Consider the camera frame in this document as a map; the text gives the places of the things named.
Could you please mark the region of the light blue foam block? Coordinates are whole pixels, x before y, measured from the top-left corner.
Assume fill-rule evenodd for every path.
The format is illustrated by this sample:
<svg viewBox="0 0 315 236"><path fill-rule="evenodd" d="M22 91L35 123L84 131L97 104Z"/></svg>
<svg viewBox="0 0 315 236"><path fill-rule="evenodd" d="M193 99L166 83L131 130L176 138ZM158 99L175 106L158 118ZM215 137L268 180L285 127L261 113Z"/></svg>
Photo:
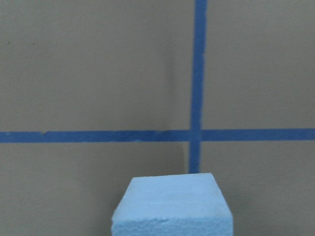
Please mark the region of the light blue foam block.
<svg viewBox="0 0 315 236"><path fill-rule="evenodd" d="M114 236L231 236L233 216L211 173L134 177L112 216Z"/></svg>

